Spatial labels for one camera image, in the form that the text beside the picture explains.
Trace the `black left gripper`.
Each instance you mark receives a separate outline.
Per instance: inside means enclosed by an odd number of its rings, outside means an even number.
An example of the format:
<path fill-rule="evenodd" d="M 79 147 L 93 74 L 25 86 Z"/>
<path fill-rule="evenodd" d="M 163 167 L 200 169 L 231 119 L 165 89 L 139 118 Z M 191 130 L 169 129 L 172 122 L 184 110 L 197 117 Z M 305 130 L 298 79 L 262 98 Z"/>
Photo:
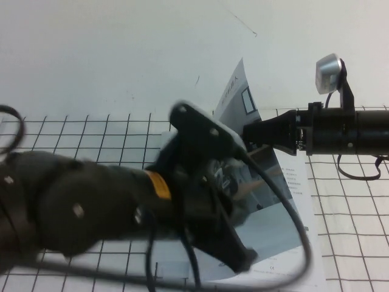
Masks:
<path fill-rule="evenodd" d="M 151 171 L 162 177 L 173 204 L 173 226 L 193 237 L 197 248 L 234 272 L 242 272 L 257 253 L 242 243 L 228 215 L 232 202 L 216 187 L 210 171 L 215 161 L 207 148 L 179 133 L 164 133 Z"/>

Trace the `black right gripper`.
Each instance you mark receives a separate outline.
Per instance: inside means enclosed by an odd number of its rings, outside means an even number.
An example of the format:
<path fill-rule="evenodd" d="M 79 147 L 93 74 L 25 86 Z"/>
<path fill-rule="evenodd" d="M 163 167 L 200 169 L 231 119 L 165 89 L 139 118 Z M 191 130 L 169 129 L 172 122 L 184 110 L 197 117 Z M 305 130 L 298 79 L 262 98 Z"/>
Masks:
<path fill-rule="evenodd" d="M 259 147 L 267 145 L 289 155 L 296 155 L 297 148 L 307 155 L 355 154 L 356 111 L 310 103 L 307 110 L 287 111 L 245 125 L 243 141 Z"/>

